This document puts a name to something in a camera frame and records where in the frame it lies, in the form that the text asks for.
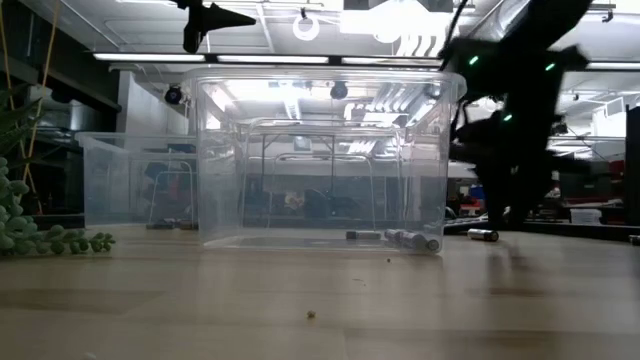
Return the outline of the black remote control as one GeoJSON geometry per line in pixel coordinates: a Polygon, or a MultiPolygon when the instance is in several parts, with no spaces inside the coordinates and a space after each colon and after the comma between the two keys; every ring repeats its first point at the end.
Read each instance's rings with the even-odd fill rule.
{"type": "Polygon", "coordinates": [[[485,229],[488,226],[488,215],[483,214],[478,217],[466,217],[446,219],[444,222],[444,234],[457,234],[466,232],[469,229],[485,229]]]}

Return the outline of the black folding table frame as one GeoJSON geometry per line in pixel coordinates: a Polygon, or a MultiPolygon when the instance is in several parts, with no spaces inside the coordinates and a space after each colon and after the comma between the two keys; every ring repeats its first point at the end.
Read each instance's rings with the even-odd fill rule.
{"type": "Polygon", "coordinates": [[[312,176],[316,170],[311,170],[310,162],[326,163],[330,169],[327,173],[324,171],[323,176],[328,176],[330,181],[329,191],[334,193],[334,184],[336,176],[336,153],[337,142],[336,135],[328,132],[318,131],[293,131],[289,132],[288,127],[284,130],[272,129],[260,133],[261,150],[260,150],[260,183],[264,187],[264,178],[267,174],[267,150],[273,143],[278,143],[281,137],[291,139],[291,145],[284,148],[278,148],[275,156],[270,158],[270,178],[271,182],[275,182],[277,175],[277,165],[279,161],[302,161],[304,166],[295,165],[295,175],[312,176]]]}

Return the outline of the green potted succulent plant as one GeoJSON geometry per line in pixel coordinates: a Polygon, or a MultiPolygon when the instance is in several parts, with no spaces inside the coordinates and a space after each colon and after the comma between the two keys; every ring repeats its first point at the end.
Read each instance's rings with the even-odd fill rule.
{"type": "Polygon", "coordinates": [[[0,90],[0,255],[71,255],[108,253],[116,240],[110,233],[98,232],[92,236],[83,230],[66,229],[54,225],[41,230],[33,217],[24,213],[22,198],[31,192],[24,180],[9,178],[11,167],[25,166],[31,159],[24,157],[14,162],[6,156],[26,138],[36,124],[39,102],[28,102],[20,107],[12,102],[28,86],[20,84],[0,90]]]}

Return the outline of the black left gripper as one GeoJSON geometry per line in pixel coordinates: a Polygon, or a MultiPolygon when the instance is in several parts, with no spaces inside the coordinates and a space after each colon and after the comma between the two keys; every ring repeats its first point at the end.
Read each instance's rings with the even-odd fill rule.
{"type": "Polygon", "coordinates": [[[206,6],[203,0],[172,0],[181,10],[188,11],[185,28],[214,31],[225,28],[253,26],[256,20],[250,16],[222,8],[215,3],[206,6]]]}

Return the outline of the black and gold battery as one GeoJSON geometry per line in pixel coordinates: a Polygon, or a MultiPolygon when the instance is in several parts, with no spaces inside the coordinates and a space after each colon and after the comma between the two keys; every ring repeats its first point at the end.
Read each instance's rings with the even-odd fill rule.
{"type": "Polygon", "coordinates": [[[399,243],[401,247],[410,250],[426,251],[428,249],[428,239],[421,233],[401,231],[399,243]]]}

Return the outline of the black office chair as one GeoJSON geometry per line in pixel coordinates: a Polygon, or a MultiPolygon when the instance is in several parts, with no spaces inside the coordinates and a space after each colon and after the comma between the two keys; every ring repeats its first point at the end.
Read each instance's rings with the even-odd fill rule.
{"type": "Polygon", "coordinates": [[[322,192],[307,189],[304,192],[303,211],[306,218],[327,218],[330,215],[329,201],[322,192]]]}

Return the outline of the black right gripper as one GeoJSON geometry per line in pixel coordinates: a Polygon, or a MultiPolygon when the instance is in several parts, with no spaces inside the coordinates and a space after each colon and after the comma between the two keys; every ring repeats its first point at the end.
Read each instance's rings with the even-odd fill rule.
{"type": "Polygon", "coordinates": [[[484,188],[488,224],[500,229],[506,200],[510,200],[507,224],[519,227],[553,187],[552,173],[562,161],[548,148],[548,140],[565,117],[553,114],[540,119],[517,119],[500,110],[475,121],[468,109],[456,109],[451,121],[450,158],[469,163],[484,188]]]}

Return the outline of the overhead light bar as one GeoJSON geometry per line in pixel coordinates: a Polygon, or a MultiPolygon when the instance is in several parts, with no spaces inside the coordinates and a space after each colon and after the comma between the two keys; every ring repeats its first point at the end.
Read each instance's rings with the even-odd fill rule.
{"type": "Polygon", "coordinates": [[[302,64],[302,65],[362,65],[362,66],[404,66],[437,68],[441,61],[436,58],[408,57],[354,57],[354,56],[295,56],[295,55],[247,55],[247,54],[177,54],[177,53],[104,53],[94,52],[99,61],[111,63],[178,63],[178,64],[302,64]]]}

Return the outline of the clear plastic bin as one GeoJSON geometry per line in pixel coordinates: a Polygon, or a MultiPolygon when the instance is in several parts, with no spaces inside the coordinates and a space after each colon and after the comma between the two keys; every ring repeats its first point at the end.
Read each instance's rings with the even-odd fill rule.
{"type": "Polygon", "coordinates": [[[449,125],[465,81],[451,73],[402,68],[236,66],[192,71],[186,81],[196,125],[198,225],[209,248],[396,250],[387,229],[423,234],[443,246],[449,167],[449,125]],[[345,81],[343,100],[330,89],[345,81]],[[260,135],[272,129],[336,135],[334,193],[310,162],[270,158],[291,145],[281,137],[267,150],[260,183],[260,135]],[[329,201],[327,218],[304,216],[304,192],[329,201]],[[348,241],[352,230],[380,240],[348,241]]]}
{"type": "Polygon", "coordinates": [[[196,139],[184,135],[82,132],[88,226],[198,220],[196,139]]]}

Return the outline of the white box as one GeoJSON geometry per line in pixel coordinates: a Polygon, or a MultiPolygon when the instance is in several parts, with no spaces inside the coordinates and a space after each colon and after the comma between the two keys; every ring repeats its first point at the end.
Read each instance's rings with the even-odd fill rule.
{"type": "Polygon", "coordinates": [[[600,225],[602,212],[599,209],[571,208],[570,221],[578,225],[600,225]]]}

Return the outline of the black table frame rail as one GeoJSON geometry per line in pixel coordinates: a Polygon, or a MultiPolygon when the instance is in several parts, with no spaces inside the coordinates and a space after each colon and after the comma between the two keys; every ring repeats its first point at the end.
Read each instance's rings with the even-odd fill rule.
{"type": "MultiPolygon", "coordinates": [[[[62,225],[65,228],[71,229],[81,229],[85,227],[85,218],[82,214],[38,215],[34,216],[33,219],[39,226],[40,230],[49,230],[54,225],[62,225]]],[[[597,239],[614,242],[635,243],[640,246],[640,226],[602,224],[578,225],[572,223],[527,221],[516,228],[505,225],[496,231],[519,231],[554,236],[597,239]]]]}

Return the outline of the black monitor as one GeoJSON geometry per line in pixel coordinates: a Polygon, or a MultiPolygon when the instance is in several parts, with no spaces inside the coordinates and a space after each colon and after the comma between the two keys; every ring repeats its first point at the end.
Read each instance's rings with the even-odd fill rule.
{"type": "Polygon", "coordinates": [[[564,199],[605,199],[612,193],[609,164],[578,161],[559,172],[560,192],[564,199]]]}

